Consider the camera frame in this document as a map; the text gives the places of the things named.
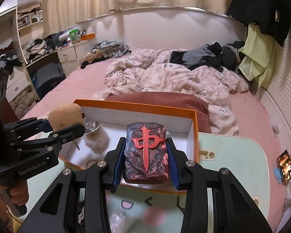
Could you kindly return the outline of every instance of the gray clothing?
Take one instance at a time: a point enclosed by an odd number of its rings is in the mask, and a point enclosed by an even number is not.
[[[191,51],[187,51],[182,59],[183,59],[183,65],[188,68],[192,65],[196,65],[199,63],[204,63],[205,60],[203,60],[203,57],[210,57],[210,58],[215,58],[216,56],[207,49],[209,45],[204,45],[200,48],[191,50]]]

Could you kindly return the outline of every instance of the metal bowl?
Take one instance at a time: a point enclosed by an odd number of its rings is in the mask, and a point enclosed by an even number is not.
[[[85,125],[85,134],[91,134],[99,128],[99,122],[88,123]]]

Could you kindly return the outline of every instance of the stuffed animal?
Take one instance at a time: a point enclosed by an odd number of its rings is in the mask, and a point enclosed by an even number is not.
[[[53,109],[48,116],[49,123],[54,131],[67,128],[77,123],[84,125],[84,118],[85,114],[82,113],[82,108],[75,103],[61,105]],[[90,167],[92,163],[96,163],[105,158],[109,145],[109,137],[102,127],[99,127],[93,133],[85,134],[78,140],[80,139],[83,139],[86,146],[92,150],[88,155],[86,168]]]
[[[76,103],[60,105],[53,109],[48,117],[49,123],[54,131],[58,131],[74,124],[84,125],[82,108]]]

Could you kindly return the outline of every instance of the orange box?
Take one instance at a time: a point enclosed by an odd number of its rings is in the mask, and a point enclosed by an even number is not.
[[[82,37],[81,37],[81,40],[82,40],[82,41],[84,41],[84,40],[90,40],[90,39],[95,38],[95,37],[96,37],[95,33],[91,33],[91,34],[88,34],[88,35],[82,36]]]
[[[88,120],[100,123],[95,134],[97,148],[88,147],[85,141],[85,136],[88,135],[85,134],[78,139],[80,151],[70,142],[64,144],[60,152],[63,160],[81,169],[88,168],[89,161],[95,163],[102,160],[108,151],[114,150],[120,137],[126,137],[127,126],[135,122],[155,122],[164,125],[166,131],[171,134],[176,148],[184,151],[189,160],[198,162],[198,124],[195,110],[96,100],[76,100],[74,103],[82,107]],[[129,185],[143,188],[142,185]],[[159,184],[152,186],[154,190],[165,190],[165,187],[159,188]]]

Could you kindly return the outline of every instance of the green towel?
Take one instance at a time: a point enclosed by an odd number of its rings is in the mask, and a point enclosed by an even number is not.
[[[276,40],[262,34],[259,26],[249,24],[246,43],[240,50],[246,57],[238,68],[249,81],[255,78],[259,86],[265,89],[272,79],[276,45]]]

